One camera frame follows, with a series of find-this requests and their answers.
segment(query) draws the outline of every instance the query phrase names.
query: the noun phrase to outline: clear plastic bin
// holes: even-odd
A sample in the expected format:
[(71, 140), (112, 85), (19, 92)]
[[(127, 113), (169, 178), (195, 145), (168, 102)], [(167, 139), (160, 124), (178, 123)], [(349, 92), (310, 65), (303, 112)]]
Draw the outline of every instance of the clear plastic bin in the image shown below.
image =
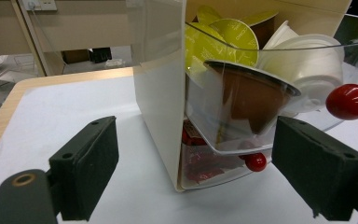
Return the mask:
[(185, 119), (181, 146), (181, 187), (208, 188), (253, 172), (262, 172), (271, 162), (271, 151), (249, 155), (219, 155), (206, 145), (192, 123)]
[[(214, 153), (271, 149), (278, 116), (324, 131), (342, 121), (328, 112), (325, 100), (344, 84), (358, 84), (358, 43), (297, 35), (285, 21), (260, 49), (251, 26), (233, 37), (215, 23), (187, 22), (185, 28), (186, 115)], [(235, 45), (235, 38), (245, 36), (240, 32), (249, 35), (245, 39), (254, 36), (250, 48)]]

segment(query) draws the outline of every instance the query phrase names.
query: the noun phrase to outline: table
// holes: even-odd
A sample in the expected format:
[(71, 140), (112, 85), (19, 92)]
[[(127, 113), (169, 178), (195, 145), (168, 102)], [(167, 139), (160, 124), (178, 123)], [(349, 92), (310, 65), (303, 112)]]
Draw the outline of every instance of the table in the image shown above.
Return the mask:
[[(120, 160), (89, 223), (329, 223), (312, 217), (272, 164), (220, 186), (176, 192), (137, 107), (132, 73), (122, 68), (17, 84), (0, 110), (0, 183), (22, 170), (46, 171), (49, 156), (88, 122), (115, 115)], [(328, 133), (358, 150), (358, 120)], [(335, 223), (357, 222), (353, 212), (350, 222)]]

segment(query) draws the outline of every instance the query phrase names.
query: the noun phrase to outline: coffee capsule dispenser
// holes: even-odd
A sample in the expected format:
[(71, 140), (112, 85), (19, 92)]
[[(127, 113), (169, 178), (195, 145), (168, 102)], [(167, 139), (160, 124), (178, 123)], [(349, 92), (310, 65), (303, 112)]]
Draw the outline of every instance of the coffee capsule dispenser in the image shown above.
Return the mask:
[(358, 87), (350, 3), (126, 1), (137, 104), (177, 191), (261, 172), (278, 116), (322, 131), (358, 119), (326, 104)]

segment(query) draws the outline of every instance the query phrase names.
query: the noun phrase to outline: cardboard box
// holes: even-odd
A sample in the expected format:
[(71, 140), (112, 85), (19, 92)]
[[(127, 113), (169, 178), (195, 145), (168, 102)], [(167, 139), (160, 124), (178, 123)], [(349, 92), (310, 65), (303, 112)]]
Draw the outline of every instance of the cardboard box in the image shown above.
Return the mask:
[(66, 63), (81, 63), (90, 60), (89, 52), (86, 49), (63, 51), (62, 58)]

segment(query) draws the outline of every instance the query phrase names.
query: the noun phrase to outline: wooden table edge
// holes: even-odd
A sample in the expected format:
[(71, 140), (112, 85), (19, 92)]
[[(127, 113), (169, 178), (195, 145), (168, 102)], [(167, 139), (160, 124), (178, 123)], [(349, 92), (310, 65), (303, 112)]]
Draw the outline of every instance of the wooden table edge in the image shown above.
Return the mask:
[(126, 67), (95, 72), (76, 73), (71, 75), (25, 79), (14, 86), (13, 90), (10, 92), (0, 108), (0, 139), (11, 120), (14, 111), (16, 111), (17, 105), (19, 104), (23, 94), (27, 90), (44, 86), (117, 77), (129, 77), (132, 75), (132, 67)]

